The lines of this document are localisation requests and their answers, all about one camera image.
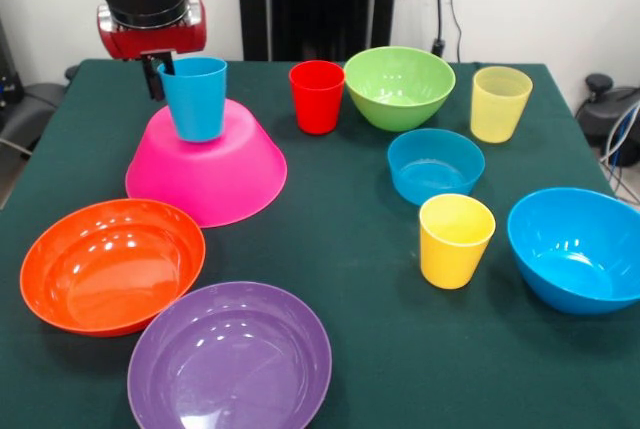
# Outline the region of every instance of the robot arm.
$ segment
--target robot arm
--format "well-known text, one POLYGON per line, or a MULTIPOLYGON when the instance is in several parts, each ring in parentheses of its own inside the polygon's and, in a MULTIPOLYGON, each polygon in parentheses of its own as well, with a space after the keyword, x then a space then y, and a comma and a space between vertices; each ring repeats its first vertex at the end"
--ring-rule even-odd
POLYGON ((172 70, 171 53, 201 51, 206 43, 200 0, 106 0, 98 8, 100 38, 111 57, 142 60, 152 97, 164 97, 153 61, 172 70))

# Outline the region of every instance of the white wall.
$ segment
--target white wall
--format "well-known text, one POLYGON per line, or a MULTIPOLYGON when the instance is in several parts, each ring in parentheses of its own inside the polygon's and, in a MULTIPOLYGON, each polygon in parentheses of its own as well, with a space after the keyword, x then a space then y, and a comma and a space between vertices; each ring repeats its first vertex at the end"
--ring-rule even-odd
MULTIPOLYGON (((396 0, 392 43, 430 50, 436 0, 396 0)), ((449 0, 443 8, 445 58, 455 59, 449 0)), ((640 0, 454 0, 463 61, 544 62, 572 107, 584 77, 640 82, 640 0)))
MULTIPOLYGON (((104 0, 0 0, 2 19, 24 83, 64 80, 64 70, 86 58, 109 57, 96 28, 104 0)), ((205 52, 242 59, 238 0, 204 0, 205 52)))
MULTIPOLYGON (((103 0, 0 0, 0 17, 25 82, 61 81, 67 66, 107 57, 95 27, 103 0)), ((204 0, 205 52, 242 58, 238 0, 204 0)), ((455 0, 464 61, 545 62, 575 106, 593 71, 616 83, 640 79, 640 0, 455 0)), ((445 57, 454 59, 455 31, 444 7, 445 57)), ((396 0, 392 43, 430 49, 435 0, 396 0)))

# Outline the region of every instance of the pink bowl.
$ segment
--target pink bowl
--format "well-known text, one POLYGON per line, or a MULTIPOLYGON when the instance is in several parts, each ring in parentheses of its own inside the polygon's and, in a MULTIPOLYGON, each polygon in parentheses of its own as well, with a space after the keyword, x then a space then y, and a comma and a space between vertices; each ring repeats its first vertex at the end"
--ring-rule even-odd
POLYGON ((125 178, 129 197, 166 202, 200 227, 241 221, 267 207, 287 179, 287 162, 249 110, 225 103, 224 133, 178 138, 168 107, 149 121, 125 178))

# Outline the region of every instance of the red cup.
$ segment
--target red cup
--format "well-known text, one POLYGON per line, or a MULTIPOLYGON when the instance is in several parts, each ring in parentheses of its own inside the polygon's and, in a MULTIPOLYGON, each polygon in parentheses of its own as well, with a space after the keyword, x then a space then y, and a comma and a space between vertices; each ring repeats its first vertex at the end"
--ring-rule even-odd
POLYGON ((327 61, 306 61, 289 72, 298 126, 309 134, 326 134, 338 124, 344 89, 342 67, 327 61))

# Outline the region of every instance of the green bowl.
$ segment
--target green bowl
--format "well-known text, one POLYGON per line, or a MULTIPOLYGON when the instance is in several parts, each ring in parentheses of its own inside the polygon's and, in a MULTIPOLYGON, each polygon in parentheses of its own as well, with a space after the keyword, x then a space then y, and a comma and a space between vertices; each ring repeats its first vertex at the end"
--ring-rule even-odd
POLYGON ((384 46, 353 56, 344 66, 354 104, 386 131, 415 129, 447 100, 456 76, 438 56, 410 47, 384 46))

